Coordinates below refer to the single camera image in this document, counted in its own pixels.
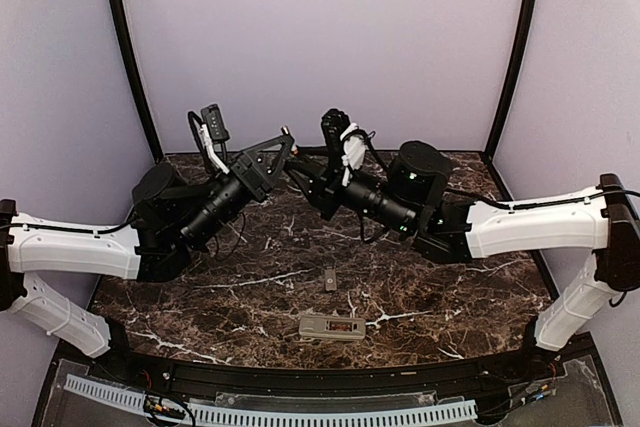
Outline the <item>gold grey AAA battery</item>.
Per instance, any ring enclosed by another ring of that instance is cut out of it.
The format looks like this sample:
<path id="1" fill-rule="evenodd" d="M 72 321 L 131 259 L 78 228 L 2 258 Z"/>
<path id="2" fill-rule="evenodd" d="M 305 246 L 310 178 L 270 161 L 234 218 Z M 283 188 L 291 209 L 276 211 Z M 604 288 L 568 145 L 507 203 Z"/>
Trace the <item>gold grey AAA battery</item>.
<path id="1" fill-rule="evenodd" d="M 299 148 L 298 148 L 298 145 L 296 144 L 296 141 L 293 135 L 291 134 L 289 127 L 286 125 L 283 125 L 281 127 L 281 133 L 285 137 L 287 145 L 290 147 L 290 153 L 296 156 L 299 152 Z"/>

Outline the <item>grey battery cover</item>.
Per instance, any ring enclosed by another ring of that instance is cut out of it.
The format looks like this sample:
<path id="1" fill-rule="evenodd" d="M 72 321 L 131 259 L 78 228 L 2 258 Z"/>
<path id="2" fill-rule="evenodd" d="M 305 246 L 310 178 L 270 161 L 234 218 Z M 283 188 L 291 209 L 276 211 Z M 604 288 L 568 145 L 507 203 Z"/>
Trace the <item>grey battery cover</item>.
<path id="1" fill-rule="evenodd" d="M 337 290 L 336 270 L 334 268 L 324 270 L 324 288 L 327 292 Z"/>

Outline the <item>grey remote control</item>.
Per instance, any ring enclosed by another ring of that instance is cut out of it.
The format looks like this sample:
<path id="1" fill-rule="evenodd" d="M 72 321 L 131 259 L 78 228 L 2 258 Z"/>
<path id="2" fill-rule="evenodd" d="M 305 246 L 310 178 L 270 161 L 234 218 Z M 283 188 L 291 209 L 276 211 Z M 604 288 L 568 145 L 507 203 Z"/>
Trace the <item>grey remote control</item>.
<path id="1" fill-rule="evenodd" d="M 298 332 L 302 338 L 358 341 L 366 336 L 366 321 L 362 318 L 302 315 Z"/>

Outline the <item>red AAA battery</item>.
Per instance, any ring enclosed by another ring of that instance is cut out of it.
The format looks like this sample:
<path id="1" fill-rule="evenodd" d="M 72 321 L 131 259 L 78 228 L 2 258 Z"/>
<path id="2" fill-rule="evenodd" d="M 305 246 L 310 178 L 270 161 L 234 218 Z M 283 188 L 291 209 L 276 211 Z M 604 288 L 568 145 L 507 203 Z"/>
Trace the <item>red AAA battery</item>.
<path id="1" fill-rule="evenodd" d="M 328 324 L 328 329 L 330 331 L 352 332 L 354 326 L 351 322 L 330 321 Z"/>

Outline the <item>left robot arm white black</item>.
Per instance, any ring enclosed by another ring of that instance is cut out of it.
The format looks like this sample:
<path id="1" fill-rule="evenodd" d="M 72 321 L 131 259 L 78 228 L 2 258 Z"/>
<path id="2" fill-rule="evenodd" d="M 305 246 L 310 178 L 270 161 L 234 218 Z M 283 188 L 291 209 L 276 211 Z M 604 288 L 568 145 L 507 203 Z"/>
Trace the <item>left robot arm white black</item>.
<path id="1" fill-rule="evenodd" d="M 247 204 L 273 190 L 293 138 L 284 133 L 239 152 L 230 163 L 206 151 L 217 167 L 207 182 L 187 184 L 168 163 L 152 167 L 133 189 L 133 209 L 117 226 L 47 221 L 1 202 L 1 308 L 18 314 L 75 346 L 120 383 L 141 374 L 140 359 L 126 348 L 124 328 L 94 315 L 48 286 L 41 271 L 80 272 L 138 282 L 180 276 L 195 251 L 237 218 Z"/>

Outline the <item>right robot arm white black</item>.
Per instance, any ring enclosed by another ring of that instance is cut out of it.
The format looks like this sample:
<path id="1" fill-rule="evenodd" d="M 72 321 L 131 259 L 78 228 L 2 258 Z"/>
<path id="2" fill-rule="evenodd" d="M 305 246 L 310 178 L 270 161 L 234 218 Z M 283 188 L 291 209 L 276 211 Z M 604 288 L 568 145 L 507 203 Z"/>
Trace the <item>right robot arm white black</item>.
<path id="1" fill-rule="evenodd" d="M 639 287 L 639 217 L 633 192 L 615 174 L 594 187 L 529 201 L 499 202 L 458 191 L 445 200 L 453 172 L 450 158 L 421 141 L 404 143 L 384 166 L 385 178 L 363 171 L 368 140 L 350 135 L 323 149 L 320 164 L 299 149 L 285 171 L 309 203 L 329 220 L 341 207 L 409 238 L 412 247 L 438 264 L 553 248 L 586 248 L 590 254 L 559 298 L 530 321 L 523 349 L 510 360 L 521 381 L 534 379 L 549 352 L 570 338 L 615 297 Z"/>

